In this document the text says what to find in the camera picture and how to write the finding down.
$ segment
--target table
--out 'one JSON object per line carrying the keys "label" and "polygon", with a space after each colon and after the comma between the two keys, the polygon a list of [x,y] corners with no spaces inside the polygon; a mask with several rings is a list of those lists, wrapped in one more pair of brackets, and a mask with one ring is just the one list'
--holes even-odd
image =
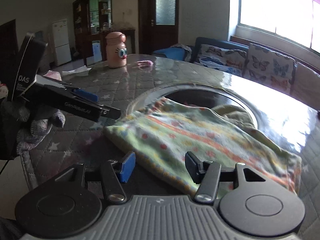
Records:
{"label": "table", "polygon": [[[135,65],[136,61],[146,59],[154,62],[152,69],[140,69]],[[222,87],[244,98],[263,119],[259,130],[280,147],[301,156],[303,171],[299,196],[306,205],[307,215],[300,235],[305,239],[316,237],[314,234],[320,228],[320,121],[314,109],[285,94],[235,75],[147,55],[129,55],[128,64],[123,68],[109,69],[98,64],[93,66],[88,76],[75,76],[69,81],[97,94],[101,103],[119,108],[123,114],[129,103],[141,94],[174,83],[191,82]],[[114,146],[106,143],[101,136],[103,125],[112,122],[103,118],[101,122],[94,123],[66,114],[63,129],[52,129],[42,143],[21,157],[29,188],[35,188],[73,163],[83,162],[89,167],[97,167],[110,158],[120,159],[121,153],[115,153],[117,150]],[[152,183],[154,178],[146,177],[143,171],[139,172],[146,184]],[[159,183],[155,182],[155,192]],[[134,184],[126,187],[133,189],[140,186]]]}

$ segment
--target refrigerator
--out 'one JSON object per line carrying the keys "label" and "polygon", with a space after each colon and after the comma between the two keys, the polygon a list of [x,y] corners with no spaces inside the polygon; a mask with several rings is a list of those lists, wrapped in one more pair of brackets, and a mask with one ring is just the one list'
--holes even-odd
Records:
{"label": "refrigerator", "polygon": [[55,64],[60,66],[71,61],[67,19],[52,23]]}

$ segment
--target round pad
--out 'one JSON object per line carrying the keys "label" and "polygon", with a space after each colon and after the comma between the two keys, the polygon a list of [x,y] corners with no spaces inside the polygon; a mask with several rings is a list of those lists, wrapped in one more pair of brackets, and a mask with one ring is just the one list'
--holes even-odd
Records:
{"label": "round pad", "polygon": [[243,182],[221,199],[219,213],[247,235],[277,237],[299,229],[305,207],[294,193],[273,181]]}
{"label": "round pad", "polygon": [[72,182],[39,186],[16,205],[18,223],[31,235],[66,238],[89,228],[99,217],[102,204],[92,192]]}
{"label": "round pad", "polygon": [[278,214],[282,208],[280,199],[269,195],[255,195],[247,199],[245,202],[246,208],[253,214],[270,217]]}

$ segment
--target floor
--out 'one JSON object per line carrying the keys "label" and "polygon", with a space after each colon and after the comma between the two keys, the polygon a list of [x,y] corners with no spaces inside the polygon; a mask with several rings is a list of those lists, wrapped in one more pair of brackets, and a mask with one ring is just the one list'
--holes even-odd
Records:
{"label": "floor", "polygon": [[[0,170],[5,162],[0,161]],[[15,219],[15,205],[28,192],[20,158],[9,161],[0,175],[0,189],[0,216]]]}

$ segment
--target gloved hand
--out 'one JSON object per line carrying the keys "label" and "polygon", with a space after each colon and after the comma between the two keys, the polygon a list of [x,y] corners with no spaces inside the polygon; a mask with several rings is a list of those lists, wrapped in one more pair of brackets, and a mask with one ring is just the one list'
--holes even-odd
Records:
{"label": "gloved hand", "polygon": [[16,136],[17,155],[36,147],[50,132],[52,125],[63,127],[66,120],[60,110],[46,105],[28,104],[27,107],[22,98],[13,102],[4,99],[0,109],[4,126],[10,119],[12,122],[22,122]]}

